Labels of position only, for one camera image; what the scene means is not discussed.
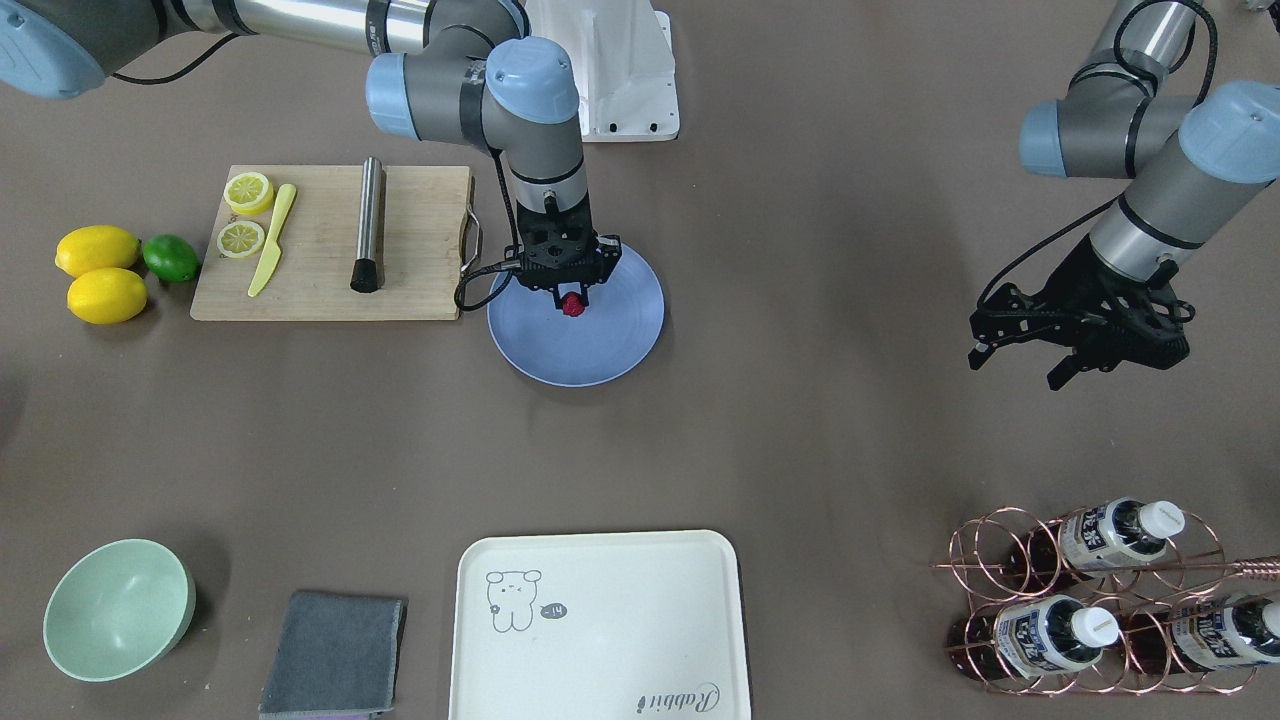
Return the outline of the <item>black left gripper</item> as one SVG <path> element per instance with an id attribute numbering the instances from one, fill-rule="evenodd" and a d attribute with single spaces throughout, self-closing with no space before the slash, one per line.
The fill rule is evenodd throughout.
<path id="1" fill-rule="evenodd" d="M 977 304 L 969 366 L 977 372 L 998 348 L 1037 340 L 1070 351 L 1046 375 L 1052 391 L 1078 374 L 1111 372 L 1121 363 L 1160 370 L 1175 366 L 1190 352 L 1184 325 L 1196 315 L 1170 284 L 1178 270 L 1174 260 L 1160 260 L 1151 279 L 1133 281 L 1106 265 L 1089 240 L 1082 240 L 1042 291 L 1024 293 L 1004 283 Z"/>

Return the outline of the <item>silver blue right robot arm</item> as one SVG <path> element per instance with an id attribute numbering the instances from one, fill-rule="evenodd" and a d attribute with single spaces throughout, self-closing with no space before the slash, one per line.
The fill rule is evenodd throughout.
<path id="1" fill-rule="evenodd" d="M 585 292 L 611 278 L 618 237 L 593 224 L 567 51 L 536 36 L 517 1 L 5 1 L 3 81 L 68 100 L 168 38 L 269 37 L 371 58 L 375 126 L 416 141 L 468 145 L 512 181 L 513 246 L 488 273 Z"/>

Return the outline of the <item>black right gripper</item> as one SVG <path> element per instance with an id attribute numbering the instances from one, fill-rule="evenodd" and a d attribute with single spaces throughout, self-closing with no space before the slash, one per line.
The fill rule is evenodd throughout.
<path id="1" fill-rule="evenodd" d="M 561 284 L 604 283 L 622 258 L 617 234 L 595 232 L 588 195 L 572 208 L 554 211 L 535 211 L 516 202 L 513 219 L 520 246 L 506 260 L 506 270 L 529 290 L 548 290 L 558 296 Z"/>

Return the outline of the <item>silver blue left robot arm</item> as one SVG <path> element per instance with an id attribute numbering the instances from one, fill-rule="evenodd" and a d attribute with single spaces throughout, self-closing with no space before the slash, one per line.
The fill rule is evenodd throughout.
<path id="1" fill-rule="evenodd" d="M 1061 389 L 1083 372 L 1188 356 L 1196 310 L 1172 278 L 1279 174 L 1277 86 L 1213 88 L 1217 50 L 1202 4 L 1120 1 L 1064 97 L 1028 111 L 1027 170 L 1128 186 L 1080 218 L 1088 231 L 1041 291 L 992 278 L 970 318 L 973 369 L 1043 341 L 1068 350 L 1047 375 Z"/>

